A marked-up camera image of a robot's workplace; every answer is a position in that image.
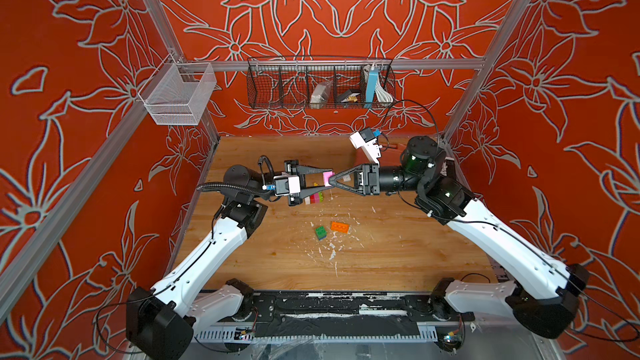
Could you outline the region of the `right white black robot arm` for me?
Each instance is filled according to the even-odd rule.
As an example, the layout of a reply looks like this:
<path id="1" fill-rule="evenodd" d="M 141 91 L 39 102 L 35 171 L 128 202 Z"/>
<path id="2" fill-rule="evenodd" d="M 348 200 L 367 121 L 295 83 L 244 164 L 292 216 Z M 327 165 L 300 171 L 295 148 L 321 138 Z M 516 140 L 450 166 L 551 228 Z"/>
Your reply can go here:
<path id="1" fill-rule="evenodd" d="M 512 276 L 506 283 L 444 278 L 431 293 L 434 315 L 486 313 L 513 319 L 543 338 L 564 333 L 586 295 L 586 268 L 556 260 L 502 222 L 456 180 L 449 169 L 453 161 L 436 140 L 410 138 L 400 163 L 383 166 L 379 136 L 371 128 L 351 134 L 351 144 L 363 150 L 368 161 L 336 173 L 328 184 L 360 196 L 414 192 L 415 208 L 476 244 Z"/>

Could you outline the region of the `magenta lego brick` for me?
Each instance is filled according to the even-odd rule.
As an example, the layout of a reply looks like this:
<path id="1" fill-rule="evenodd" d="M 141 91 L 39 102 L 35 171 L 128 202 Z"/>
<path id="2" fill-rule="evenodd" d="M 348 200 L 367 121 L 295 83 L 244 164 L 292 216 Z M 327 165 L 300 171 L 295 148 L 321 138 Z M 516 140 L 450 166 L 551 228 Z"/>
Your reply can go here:
<path id="1" fill-rule="evenodd" d="M 327 171 L 323 172 L 323 185 L 325 187 L 329 187 L 331 185 L 330 178 L 334 175 L 334 172 Z"/>

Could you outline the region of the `orange long lego brick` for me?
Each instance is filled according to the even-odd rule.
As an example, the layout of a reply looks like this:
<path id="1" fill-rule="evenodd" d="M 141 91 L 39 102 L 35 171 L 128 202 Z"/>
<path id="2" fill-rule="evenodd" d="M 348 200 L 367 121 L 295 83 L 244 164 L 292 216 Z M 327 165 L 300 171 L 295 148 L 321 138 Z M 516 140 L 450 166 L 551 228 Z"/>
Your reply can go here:
<path id="1" fill-rule="evenodd" d="M 332 231 L 335 231 L 338 233 L 348 233 L 350 226 L 346 223 L 331 222 L 330 228 Z"/>

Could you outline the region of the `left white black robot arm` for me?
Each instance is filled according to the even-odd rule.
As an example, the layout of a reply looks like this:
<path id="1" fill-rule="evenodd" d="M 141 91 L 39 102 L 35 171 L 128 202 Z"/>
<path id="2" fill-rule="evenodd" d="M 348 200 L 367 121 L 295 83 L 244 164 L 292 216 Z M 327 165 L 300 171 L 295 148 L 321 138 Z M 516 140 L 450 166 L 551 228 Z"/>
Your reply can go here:
<path id="1" fill-rule="evenodd" d="M 220 182 L 198 185 L 200 193 L 220 193 L 223 202 L 203 240 L 170 273 L 150 289 L 136 288 L 122 303 L 126 308 L 128 356 L 179 359 L 201 331 L 225 318 L 255 316 L 253 289 L 233 278 L 213 293 L 206 283 L 230 255 L 255 233 L 268 203 L 284 199 L 297 206 L 331 186 L 330 168 L 313 168 L 289 160 L 281 173 L 261 156 L 258 169 L 231 166 Z"/>

